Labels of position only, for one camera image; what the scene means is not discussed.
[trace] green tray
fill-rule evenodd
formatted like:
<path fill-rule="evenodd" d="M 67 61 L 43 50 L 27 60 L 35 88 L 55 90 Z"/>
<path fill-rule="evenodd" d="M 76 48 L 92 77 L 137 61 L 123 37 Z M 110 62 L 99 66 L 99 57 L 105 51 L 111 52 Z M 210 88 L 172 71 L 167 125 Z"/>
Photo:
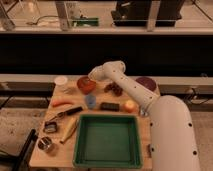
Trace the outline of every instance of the green tray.
<path fill-rule="evenodd" d="M 124 115 L 82 115 L 73 164 L 86 168 L 140 168 L 137 120 Z"/>

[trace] small bowl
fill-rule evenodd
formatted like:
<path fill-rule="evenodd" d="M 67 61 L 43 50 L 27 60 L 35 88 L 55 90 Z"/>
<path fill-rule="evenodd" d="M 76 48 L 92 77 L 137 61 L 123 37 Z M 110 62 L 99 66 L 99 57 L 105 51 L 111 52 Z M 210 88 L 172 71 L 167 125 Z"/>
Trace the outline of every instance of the small bowl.
<path fill-rule="evenodd" d="M 38 142 L 38 148 L 46 153 L 50 152 L 53 149 L 53 146 L 54 144 L 50 137 L 43 137 Z"/>

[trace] toy food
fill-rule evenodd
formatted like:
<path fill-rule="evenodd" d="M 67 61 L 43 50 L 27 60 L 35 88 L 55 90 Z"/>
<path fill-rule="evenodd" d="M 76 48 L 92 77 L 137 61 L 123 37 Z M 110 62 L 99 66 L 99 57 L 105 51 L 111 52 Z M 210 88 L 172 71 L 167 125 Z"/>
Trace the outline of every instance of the toy food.
<path fill-rule="evenodd" d="M 128 112 L 128 113 L 132 113 L 135 111 L 136 109 L 136 104 L 135 102 L 133 102 L 132 100 L 127 100 L 124 104 L 123 104 L 123 109 Z"/>
<path fill-rule="evenodd" d="M 83 94 L 87 95 L 95 89 L 96 82 L 90 80 L 88 76 L 83 76 L 78 79 L 77 86 Z"/>

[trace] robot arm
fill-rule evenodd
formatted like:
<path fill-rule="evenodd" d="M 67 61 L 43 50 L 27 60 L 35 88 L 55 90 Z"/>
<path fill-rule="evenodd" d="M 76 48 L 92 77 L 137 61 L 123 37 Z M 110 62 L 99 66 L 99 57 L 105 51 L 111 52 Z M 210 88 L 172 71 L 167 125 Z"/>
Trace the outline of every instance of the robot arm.
<path fill-rule="evenodd" d="M 151 119 L 153 171 L 200 171 L 190 112 L 174 96 L 158 96 L 124 75 L 122 61 L 106 62 L 94 68 L 89 78 L 110 78 L 123 88 Z"/>

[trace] brown food item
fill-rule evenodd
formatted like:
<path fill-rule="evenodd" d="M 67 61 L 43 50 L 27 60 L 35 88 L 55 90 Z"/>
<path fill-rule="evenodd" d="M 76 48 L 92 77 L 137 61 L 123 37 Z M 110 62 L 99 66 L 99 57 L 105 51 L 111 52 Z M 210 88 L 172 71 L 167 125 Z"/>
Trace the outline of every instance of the brown food item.
<path fill-rule="evenodd" d="M 106 85 L 104 88 L 105 93 L 109 92 L 110 90 L 112 90 L 116 96 L 121 96 L 123 93 L 123 89 L 115 82 Z"/>
<path fill-rule="evenodd" d="M 87 95 L 95 89 L 96 82 L 90 80 L 88 76 L 83 76 L 78 79 L 77 86 L 83 94 Z"/>

